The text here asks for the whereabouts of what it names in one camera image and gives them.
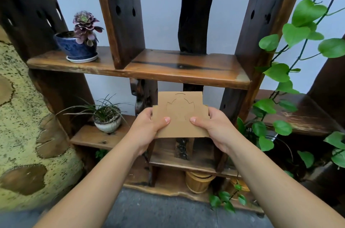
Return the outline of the large mottled yellow vase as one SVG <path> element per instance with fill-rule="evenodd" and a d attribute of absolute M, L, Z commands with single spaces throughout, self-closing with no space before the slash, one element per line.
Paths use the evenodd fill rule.
<path fill-rule="evenodd" d="M 59 200 L 82 174 L 82 161 L 0 26 L 0 213 Z"/>

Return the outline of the person's left hand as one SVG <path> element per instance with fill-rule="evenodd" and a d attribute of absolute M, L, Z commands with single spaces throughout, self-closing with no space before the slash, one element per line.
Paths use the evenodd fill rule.
<path fill-rule="evenodd" d="M 135 151 L 142 155 L 160 129 L 153 129 L 153 108 L 145 108 L 134 120 L 125 140 Z"/>

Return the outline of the wooden bucket planter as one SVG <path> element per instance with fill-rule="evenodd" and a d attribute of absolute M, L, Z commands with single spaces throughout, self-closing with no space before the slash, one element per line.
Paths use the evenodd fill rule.
<path fill-rule="evenodd" d="M 216 176 L 202 172 L 185 172 L 185 183 L 194 194 L 202 194 L 209 188 L 210 183 Z"/>
<path fill-rule="evenodd" d="M 226 186 L 224 190 L 230 194 L 233 194 L 235 191 L 239 191 L 240 193 L 250 192 L 250 189 L 248 188 L 244 180 L 242 178 L 237 177 L 226 178 Z"/>

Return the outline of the purple succulent plant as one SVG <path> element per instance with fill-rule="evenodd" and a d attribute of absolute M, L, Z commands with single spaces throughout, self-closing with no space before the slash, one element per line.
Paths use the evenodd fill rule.
<path fill-rule="evenodd" d="M 97 26 L 95 23 L 99 22 L 92 13 L 87 11 L 80 11 L 74 15 L 73 24 L 74 35 L 76 43 L 85 44 L 88 47 L 93 47 L 98 42 L 94 31 L 102 33 L 104 28 Z"/>

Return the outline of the person's right forearm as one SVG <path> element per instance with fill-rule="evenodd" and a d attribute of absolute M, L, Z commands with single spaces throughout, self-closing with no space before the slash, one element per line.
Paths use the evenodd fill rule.
<path fill-rule="evenodd" d="M 345 218 L 291 178 L 241 134 L 229 155 L 275 228 L 345 228 Z"/>

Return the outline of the white pot saucer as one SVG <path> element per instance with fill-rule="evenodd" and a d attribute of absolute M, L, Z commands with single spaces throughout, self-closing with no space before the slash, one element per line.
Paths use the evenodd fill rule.
<path fill-rule="evenodd" d="M 89 63 L 89 62 L 93 62 L 95 60 L 98 59 L 98 53 L 96 52 L 96 54 L 92 57 L 86 58 L 86 59 L 76 59 L 76 58 L 72 58 L 70 56 L 66 56 L 66 59 L 71 62 L 71 63 L 76 63 L 76 64 L 81 64 L 81 63 Z"/>

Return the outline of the dark wooden shelf unit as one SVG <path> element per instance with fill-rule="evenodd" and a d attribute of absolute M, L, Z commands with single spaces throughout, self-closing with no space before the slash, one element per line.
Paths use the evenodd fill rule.
<path fill-rule="evenodd" d="M 227 116 L 244 112 L 259 79 L 254 66 L 273 57 L 260 52 L 258 43 L 265 35 L 282 34 L 296 0 L 249 0 L 234 54 L 206 56 L 206 25 L 212 0 L 182 0 L 178 40 L 180 51 L 145 47 L 141 0 L 99 0 L 110 47 L 98 47 L 99 58 L 84 64 L 69 62 L 54 41 L 54 34 L 67 31 L 57 0 L 0 0 L 0 26 L 6 32 L 29 77 L 49 111 L 91 100 L 86 74 L 130 79 L 136 97 L 135 113 L 158 102 L 158 81 L 183 83 L 192 87 L 225 87 L 221 110 Z M 112 134 L 92 126 L 91 116 L 75 119 L 55 115 L 69 138 L 72 149 L 83 163 L 83 174 L 95 165 L 91 154 L 96 148 L 111 149 L 128 132 L 120 126 Z"/>

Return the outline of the green pothos vine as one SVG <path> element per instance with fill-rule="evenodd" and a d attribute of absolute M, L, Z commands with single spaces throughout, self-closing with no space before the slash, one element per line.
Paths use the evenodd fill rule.
<path fill-rule="evenodd" d="M 282 38 L 286 45 L 277 51 L 279 34 L 265 36 L 257 43 L 260 52 L 274 57 L 270 61 L 258 61 L 254 66 L 254 75 L 259 79 L 266 76 L 276 81 L 277 88 L 268 96 L 256 96 L 253 92 L 249 103 L 244 103 L 244 112 L 233 112 L 228 116 L 238 127 L 241 134 L 256 145 L 266 155 L 273 156 L 274 162 L 297 181 L 302 179 L 300 173 L 314 169 L 319 161 L 315 152 L 296 148 L 292 149 L 284 141 L 296 135 L 297 123 L 287 117 L 300 112 L 301 102 L 307 97 L 295 88 L 298 64 L 316 56 L 335 60 L 345 57 L 345 39 L 325 38 L 317 30 L 318 25 L 330 13 L 331 0 L 328 6 L 317 0 L 301 0 L 294 8 L 291 22 L 282 26 Z"/>

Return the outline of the brown cardboard sheet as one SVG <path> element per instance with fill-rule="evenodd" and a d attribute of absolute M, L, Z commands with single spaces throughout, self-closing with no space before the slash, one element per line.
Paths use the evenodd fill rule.
<path fill-rule="evenodd" d="M 203 104 L 202 91 L 159 91 L 158 104 L 153 106 L 152 120 L 169 117 L 170 123 L 160 129 L 155 138 L 204 138 L 207 130 L 193 125 L 191 117 L 209 118 Z"/>

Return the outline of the person's left forearm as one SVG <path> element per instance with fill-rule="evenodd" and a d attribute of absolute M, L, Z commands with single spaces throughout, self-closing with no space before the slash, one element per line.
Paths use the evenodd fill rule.
<path fill-rule="evenodd" d="M 152 140 L 152 136 L 122 139 L 33 228 L 101 228 L 134 161 Z"/>

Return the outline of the white ceramic flower pot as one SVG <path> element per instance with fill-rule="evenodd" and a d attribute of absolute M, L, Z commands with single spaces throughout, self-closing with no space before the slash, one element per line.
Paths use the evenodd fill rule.
<path fill-rule="evenodd" d="M 115 106 L 103 106 L 93 114 L 95 126 L 102 132 L 113 133 L 122 124 L 121 110 Z"/>

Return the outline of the thin-leaved grass plant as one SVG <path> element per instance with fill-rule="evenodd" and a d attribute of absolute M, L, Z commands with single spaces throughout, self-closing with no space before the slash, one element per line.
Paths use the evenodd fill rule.
<path fill-rule="evenodd" d="M 60 112 L 56 113 L 56 116 L 60 113 L 63 113 L 64 115 L 92 115 L 92 119 L 95 123 L 113 123 L 118 118 L 121 118 L 122 121 L 124 121 L 127 126 L 129 126 L 126 119 L 123 117 L 122 111 L 119 108 L 119 105 L 126 104 L 126 105 L 132 105 L 128 102 L 120 102 L 120 103 L 112 103 L 110 99 L 115 96 L 116 94 L 112 95 L 111 97 L 108 97 L 107 95 L 103 99 L 98 99 L 97 102 L 100 104 L 91 104 L 87 102 L 86 100 L 81 99 L 84 101 L 85 104 L 79 104 L 79 105 L 73 105 L 70 107 L 67 107 Z"/>

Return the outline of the blue ceramic flower pot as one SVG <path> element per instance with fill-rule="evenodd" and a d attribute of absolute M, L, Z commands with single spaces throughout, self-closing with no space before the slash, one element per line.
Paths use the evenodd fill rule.
<path fill-rule="evenodd" d="M 54 41 L 66 56 L 70 56 L 72 58 L 86 59 L 94 56 L 97 52 L 97 43 L 93 47 L 76 43 L 73 31 L 55 34 Z"/>

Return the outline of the person's right hand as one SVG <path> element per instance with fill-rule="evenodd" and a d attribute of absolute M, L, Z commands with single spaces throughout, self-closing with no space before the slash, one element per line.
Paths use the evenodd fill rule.
<path fill-rule="evenodd" d="M 208 107 L 208 113 L 210 117 L 209 128 L 204 129 L 207 130 L 216 147 L 230 155 L 231 144 L 238 136 L 238 130 L 219 109 Z"/>

